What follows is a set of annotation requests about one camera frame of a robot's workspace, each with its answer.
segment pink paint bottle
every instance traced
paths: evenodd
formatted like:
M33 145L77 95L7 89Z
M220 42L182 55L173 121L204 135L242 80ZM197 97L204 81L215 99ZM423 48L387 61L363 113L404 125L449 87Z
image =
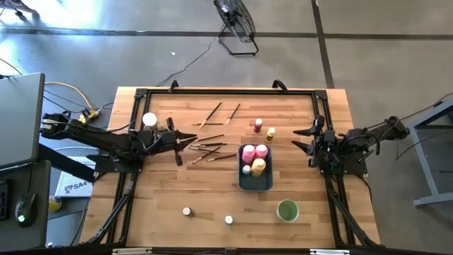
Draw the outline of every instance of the pink paint bottle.
M255 147L253 145L247 145L242 151L242 161L246 165L252 165L255 159Z
M263 126L263 120L261 120L260 118L256 119L255 126L253 127L253 131L260 132L262 126Z
M264 144L260 144L256 147L256 159L265 159L268 155L268 148Z

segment desk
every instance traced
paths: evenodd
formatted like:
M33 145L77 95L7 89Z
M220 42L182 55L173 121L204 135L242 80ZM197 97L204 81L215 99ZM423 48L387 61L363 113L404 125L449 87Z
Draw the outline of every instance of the desk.
M118 88L110 128L130 122L135 91L135 87ZM346 93L336 89L327 90L327 94L333 127L337 134L346 132L353 127ZM225 123L237 104L241 103L228 125L206 125L202 130L192 125L201 123L220 101L222 105L210 118L211 123ZM187 149L181 153L184 165L176 166L174 152L148 157L137 182L128 247L335 246L324 179L317 170L307 166L308 157L290 142L309 142L311 139L292 133L293 130L311 127L314 114L310 98L156 94L151 97L150 111L163 123L166 118L172 117L176 128L182 132L197 133L200 138L225 134L210 140L229 143L220 149L219 156L237 152L239 145L244 143L270 145L273 150L274 184L270 191L264 193L242 191L238 187L238 163L235 158L200 161L191 165L190 161L199 157L200 153ZM140 118L142 113L138 112L137 116ZM260 135L253 132L256 118L263 119ZM269 127L276 128L276 136L272 142L265 142L264 135ZM81 241L92 237L112 210L117 179L117 174L106 174L95 183ZM356 176L345 176L344 181L350 212L369 237L379 243L366 185ZM275 215L277 204L285 198L296 201L300 208L299 218L289 224L280 222ZM195 216L183 216L184 207L192 208ZM224 224L226 215L233 216L232 226ZM345 239L342 217L339 222ZM116 233L121 227L122 215Z
M15 251L43 248L47 232L47 210L49 208L50 162L39 161L15 169L0 171L0 181L9 180L11 204L9 219L0 221L0 251ZM19 227L16 222L16 202L28 192L36 193L37 217L33 225Z

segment wooden table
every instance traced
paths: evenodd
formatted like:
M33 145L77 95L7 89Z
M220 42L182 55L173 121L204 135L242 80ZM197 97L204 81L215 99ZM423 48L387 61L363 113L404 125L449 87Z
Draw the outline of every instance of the wooden table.
M135 90L135 87L118 88L110 128L130 121ZM327 92L334 129L337 134L346 132L353 127L346 92L342 89ZM192 125L201 123L220 101L222 105L209 120L211 123L225 123L241 103L228 125L206 125L201 130ZM310 138L297 136L292 131L311 126L312 109L308 96L153 95L150 111L161 122L172 117L181 132L197 133L200 138L225 134L210 140L229 143L217 155L237 152L239 145L246 143L270 145L273 187L262 193L241 190L236 158L203 160L192 165L190 162L201 153L187 149L181 153L184 165L176 166L174 152L148 157L137 182L127 245L334 247L324 179L317 170L307 166L308 157L290 142L310 142ZM263 119L259 135L253 132L256 118ZM266 142L264 135L269 127L276 128L277 132L273 141ZM94 185L81 241L92 237L112 210L117 178L118 174L106 174ZM345 176L344 182L350 212L369 237L379 242L366 185L356 176ZM300 208L299 218L292 223L279 221L275 214L277 204L287 198L296 201ZM184 207L192 208L195 216L185 217ZM234 218L232 226L224 224L227 215ZM123 214L119 216L117 235L122 218ZM345 240L344 221L341 216L338 220Z

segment paintbrush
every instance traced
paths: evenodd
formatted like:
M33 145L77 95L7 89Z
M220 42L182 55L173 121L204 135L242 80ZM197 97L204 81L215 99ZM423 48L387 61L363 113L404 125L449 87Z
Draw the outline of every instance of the paintbrush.
M233 114L231 114L231 117L228 118L228 120L226 121L226 124L225 124L225 125L228 125L229 121L233 118L234 114L236 113L236 111L238 110L238 108L239 108L240 105L241 105L241 104L239 104L239 105L236 107L236 109L234 109Z
M220 149L220 146L218 146L217 148L215 148L215 149L212 150L211 152L208 152L208 153L204 154L203 156L199 157L198 159L192 161L191 164L195 164L195 163L199 162L199 161L202 160L204 157L207 157L209 154L211 154L211 153L217 151L218 149Z
M192 125L201 125L202 123L194 123ZM205 125L223 125L224 123L205 123Z
M227 145L225 142L215 142L210 144L192 144L192 147L209 147L209 146L217 146L217 145Z
M205 141L205 140L209 140L209 139L216 138L216 137L221 137L221 136L224 136L224 134L215 135L215 136L212 136L212 137L202 138L202 139L199 139L197 142L201 142L201 141Z
M203 126L206 124L207 120L209 120L209 119L211 118L212 114L218 109L218 107L219 107L221 104L222 104L222 102L220 102L220 103L214 108L214 110L212 110L212 112L209 114L209 116L207 116L206 120L203 121L203 122L201 123L201 125L200 125L200 127L199 127L198 129L202 129L202 128L203 128Z
M211 161L218 160L218 159L226 159L227 157L234 157L234 156L236 156L236 154L231 154L231 155L226 155L226 156L222 156L222 157L217 157L217 158L214 158L214 159L208 159L206 162L211 162Z
M202 149L202 148L198 148L198 147L189 147L189 149L201 150L203 152L213 152L212 150Z

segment computer mouse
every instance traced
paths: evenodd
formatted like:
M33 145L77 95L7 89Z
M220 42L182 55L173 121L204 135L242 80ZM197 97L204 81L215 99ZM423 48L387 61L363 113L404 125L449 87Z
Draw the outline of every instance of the computer mouse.
M16 203L16 222L19 227L29 227L36 220L36 193L24 193Z

